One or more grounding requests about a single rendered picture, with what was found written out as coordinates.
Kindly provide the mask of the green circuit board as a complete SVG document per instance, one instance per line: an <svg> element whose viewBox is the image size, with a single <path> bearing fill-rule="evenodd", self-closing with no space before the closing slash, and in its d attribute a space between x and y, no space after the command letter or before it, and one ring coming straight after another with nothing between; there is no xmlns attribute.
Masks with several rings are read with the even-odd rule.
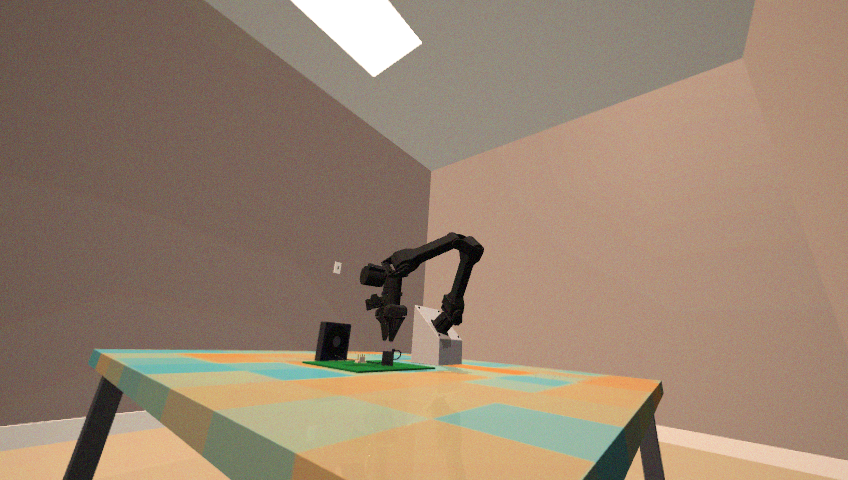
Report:
<svg viewBox="0 0 848 480"><path fill-rule="evenodd" d="M389 365L381 365L382 360L365 360L365 354L359 357L359 360L345 360L345 361L303 361L302 363L323 366L328 368L334 368L339 370L345 370L356 373L366 373L366 372L385 372L385 371L405 371L405 370L424 370L424 369L435 369L435 367L430 366L422 366L422 365L414 365L407 363L399 363L393 362L393 366ZM372 363L372 362L381 362L381 363Z"/></svg>

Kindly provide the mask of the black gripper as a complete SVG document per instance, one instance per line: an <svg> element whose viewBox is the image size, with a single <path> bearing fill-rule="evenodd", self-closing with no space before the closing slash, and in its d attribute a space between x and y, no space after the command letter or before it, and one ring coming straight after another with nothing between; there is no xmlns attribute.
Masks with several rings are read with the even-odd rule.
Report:
<svg viewBox="0 0 848 480"><path fill-rule="evenodd" d="M385 293L388 295L388 305L384 308L383 306L378 308L375 311L375 316L381 325L382 340L386 341L389 337L389 341L392 342L405 319L403 316L407 316L407 308L400 305L400 298L403 293L401 289L383 288L381 295L385 296Z"/></svg>

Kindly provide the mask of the black square cooling fan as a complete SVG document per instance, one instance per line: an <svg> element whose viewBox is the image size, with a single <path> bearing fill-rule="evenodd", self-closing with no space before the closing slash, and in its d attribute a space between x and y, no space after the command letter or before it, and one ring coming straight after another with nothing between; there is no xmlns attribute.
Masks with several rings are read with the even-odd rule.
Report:
<svg viewBox="0 0 848 480"><path fill-rule="evenodd" d="M315 360L347 359L350 331L351 324L321 321Z"/></svg>

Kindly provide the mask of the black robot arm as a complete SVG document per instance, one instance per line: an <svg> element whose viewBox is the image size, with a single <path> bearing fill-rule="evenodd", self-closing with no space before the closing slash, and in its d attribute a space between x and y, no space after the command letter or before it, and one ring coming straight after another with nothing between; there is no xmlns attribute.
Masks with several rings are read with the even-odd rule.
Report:
<svg viewBox="0 0 848 480"><path fill-rule="evenodd" d="M418 266L431 258L443 254L449 250L457 249L460 254L460 263L455 276L451 292L444 295L441 309L443 312L435 320L431 320L437 332L449 335L447 331L453 325L462 323L464 312L464 293L471 275L472 268L483 252L483 246L472 236L464 236L453 232L446 236L427 243L415 249L403 249L393 253L381 262L382 266L369 263L361 270L360 283L383 288L401 289L402 278L416 270ZM392 270L390 264L395 270ZM366 299L366 309L371 310L388 305L388 295L378 297L372 294Z"/></svg>

